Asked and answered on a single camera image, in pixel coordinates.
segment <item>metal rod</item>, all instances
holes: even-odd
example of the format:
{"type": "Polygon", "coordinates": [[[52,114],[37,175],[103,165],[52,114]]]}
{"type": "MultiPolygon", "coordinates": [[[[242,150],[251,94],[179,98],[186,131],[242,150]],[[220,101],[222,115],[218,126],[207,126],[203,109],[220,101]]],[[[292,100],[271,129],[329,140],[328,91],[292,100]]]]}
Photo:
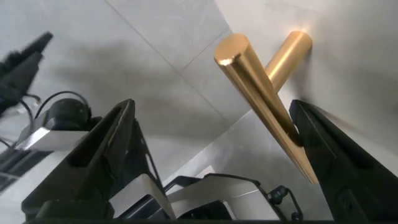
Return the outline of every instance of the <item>metal rod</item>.
{"type": "Polygon", "coordinates": [[[295,67],[303,60],[312,46],[312,39],[306,33],[293,31],[287,36],[274,57],[265,67],[266,74],[278,92],[295,67]]]}
{"type": "Polygon", "coordinates": [[[302,174],[318,182],[300,136],[248,38],[242,34],[227,37],[217,47],[215,60],[302,174]]]}

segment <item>white wall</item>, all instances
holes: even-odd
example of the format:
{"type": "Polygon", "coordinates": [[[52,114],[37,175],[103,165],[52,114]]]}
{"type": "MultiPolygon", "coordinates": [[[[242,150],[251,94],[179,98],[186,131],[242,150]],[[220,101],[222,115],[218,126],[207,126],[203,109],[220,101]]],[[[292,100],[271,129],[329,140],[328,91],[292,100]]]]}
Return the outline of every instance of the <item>white wall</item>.
{"type": "Polygon", "coordinates": [[[285,107],[293,98],[319,106],[376,159],[394,168],[392,161],[398,155],[398,1],[216,3],[231,30],[248,36],[264,66],[289,32],[307,32],[313,39],[312,52],[279,92],[285,107]]]}

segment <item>black cable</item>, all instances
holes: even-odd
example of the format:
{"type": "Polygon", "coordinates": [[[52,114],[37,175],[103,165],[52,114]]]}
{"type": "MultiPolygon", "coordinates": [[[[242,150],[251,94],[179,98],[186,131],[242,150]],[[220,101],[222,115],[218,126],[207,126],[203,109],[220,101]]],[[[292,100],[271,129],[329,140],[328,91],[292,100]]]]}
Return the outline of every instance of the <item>black cable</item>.
{"type": "Polygon", "coordinates": [[[292,198],[294,206],[297,209],[297,212],[298,212],[298,215],[299,215],[299,220],[300,221],[303,220],[304,219],[303,212],[301,211],[301,208],[300,208],[299,204],[297,203],[296,198],[293,195],[293,192],[290,189],[288,189],[288,188],[286,188],[286,191],[288,191],[288,193],[290,194],[290,197],[292,198]]]}
{"type": "Polygon", "coordinates": [[[35,95],[35,94],[27,93],[25,96],[28,96],[28,97],[31,97],[31,98],[35,99],[37,104],[39,104],[42,101],[42,99],[39,96],[35,95]]]}
{"type": "Polygon", "coordinates": [[[43,102],[43,104],[39,107],[39,109],[38,109],[37,112],[36,112],[35,119],[39,117],[39,115],[40,115],[40,113],[42,112],[44,106],[45,106],[52,98],[54,98],[54,97],[56,97],[56,96],[58,96],[58,95],[64,94],[64,93],[70,93],[70,94],[73,94],[73,95],[75,95],[75,96],[78,96],[78,97],[82,100],[82,102],[86,105],[86,107],[88,108],[88,102],[87,102],[87,100],[86,100],[82,95],[80,95],[79,93],[76,93],[76,92],[74,92],[74,91],[60,91],[60,92],[58,92],[58,93],[55,93],[55,94],[51,95],[50,97],[48,97],[48,98],[43,102]]]}
{"type": "Polygon", "coordinates": [[[0,142],[3,143],[5,146],[10,147],[10,144],[6,142],[4,139],[0,138],[0,142]]]}
{"type": "MultiPolygon", "coordinates": [[[[27,138],[29,138],[30,134],[32,134],[32,132],[33,132],[33,124],[34,124],[33,113],[32,113],[32,110],[30,110],[29,106],[25,103],[25,101],[20,100],[19,103],[26,109],[27,114],[29,116],[29,131],[25,137],[27,139],[27,138]]],[[[15,141],[14,143],[12,143],[12,145],[10,145],[7,150],[15,149],[17,146],[17,143],[18,143],[18,141],[15,141]]]]}

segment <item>cable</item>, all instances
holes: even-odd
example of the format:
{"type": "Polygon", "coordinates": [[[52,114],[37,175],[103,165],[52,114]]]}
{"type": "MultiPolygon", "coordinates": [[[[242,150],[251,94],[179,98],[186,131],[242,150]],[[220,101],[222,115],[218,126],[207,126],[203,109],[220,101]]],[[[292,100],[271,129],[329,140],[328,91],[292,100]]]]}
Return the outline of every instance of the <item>cable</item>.
{"type": "Polygon", "coordinates": [[[10,147],[10,144],[8,144],[8,142],[6,142],[6,140],[0,138],[0,142],[3,143],[5,146],[10,147]]]}
{"type": "Polygon", "coordinates": [[[290,197],[292,198],[294,206],[297,209],[297,214],[295,214],[295,212],[292,214],[292,220],[294,220],[296,218],[297,221],[302,221],[304,219],[304,215],[303,215],[303,212],[301,211],[299,204],[296,201],[296,198],[293,195],[293,192],[288,188],[286,188],[286,191],[288,191],[288,193],[290,194],[290,197]]]}
{"type": "Polygon", "coordinates": [[[42,101],[42,99],[41,99],[39,96],[35,95],[35,94],[27,93],[27,94],[25,94],[25,96],[28,96],[28,97],[31,97],[31,98],[35,99],[35,100],[36,100],[36,103],[37,103],[38,105],[39,105],[40,102],[42,101]]]}
{"type": "MultiPolygon", "coordinates": [[[[33,124],[34,124],[33,113],[32,113],[32,110],[29,108],[29,106],[25,103],[25,101],[20,100],[19,103],[26,109],[27,114],[29,116],[29,131],[25,137],[27,139],[27,138],[29,138],[30,134],[32,134],[32,132],[33,132],[33,124]]],[[[12,145],[10,145],[7,150],[15,149],[17,147],[17,143],[18,143],[18,141],[15,141],[14,143],[12,143],[12,145]]]]}
{"type": "Polygon", "coordinates": [[[280,205],[282,203],[282,199],[286,197],[286,195],[288,194],[292,198],[294,206],[296,207],[297,210],[297,212],[292,213],[292,221],[302,221],[304,219],[303,212],[301,211],[301,208],[297,203],[296,198],[293,195],[293,192],[290,189],[288,189],[283,185],[280,185],[274,190],[271,190],[267,196],[271,204],[280,205]]]}
{"type": "Polygon", "coordinates": [[[58,95],[64,94],[64,93],[70,93],[70,94],[73,94],[73,95],[75,95],[75,96],[78,96],[78,97],[82,100],[82,102],[86,105],[86,107],[88,108],[88,102],[87,102],[87,100],[86,100],[82,95],[80,95],[79,93],[76,93],[76,92],[74,92],[74,91],[60,91],[60,92],[58,92],[58,93],[54,93],[53,95],[51,95],[50,97],[48,97],[48,98],[43,102],[43,104],[39,107],[39,109],[38,109],[37,112],[36,112],[35,119],[39,117],[39,115],[40,115],[40,113],[42,112],[44,106],[45,106],[52,98],[54,98],[54,97],[56,97],[56,96],[58,96],[58,95]]]}

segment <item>gold rod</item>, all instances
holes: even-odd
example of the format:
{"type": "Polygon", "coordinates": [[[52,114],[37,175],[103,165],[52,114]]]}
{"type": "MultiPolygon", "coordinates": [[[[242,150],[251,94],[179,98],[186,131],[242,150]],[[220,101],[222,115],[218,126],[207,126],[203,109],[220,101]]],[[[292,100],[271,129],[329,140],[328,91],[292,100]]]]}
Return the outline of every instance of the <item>gold rod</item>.
{"type": "Polygon", "coordinates": [[[224,60],[233,58],[236,63],[241,64],[245,75],[253,82],[256,91],[259,92],[262,100],[274,114],[284,132],[296,143],[301,146],[299,133],[297,132],[289,114],[287,113],[282,101],[272,87],[264,67],[254,52],[248,38],[242,34],[232,34],[223,40],[215,53],[218,64],[224,60]]]}
{"type": "Polygon", "coordinates": [[[303,147],[294,141],[293,136],[300,139],[299,134],[247,37],[242,34],[227,37],[216,49],[215,60],[301,173],[310,182],[318,182],[303,147]],[[290,123],[294,131],[283,127],[290,123]]]}
{"type": "Polygon", "coordinates": [[[265,67],[266,74],[277,93],[303,60],[312,46],[312,39],[306,33],[293,31],[287,36],[274,57],[265,67]]]}

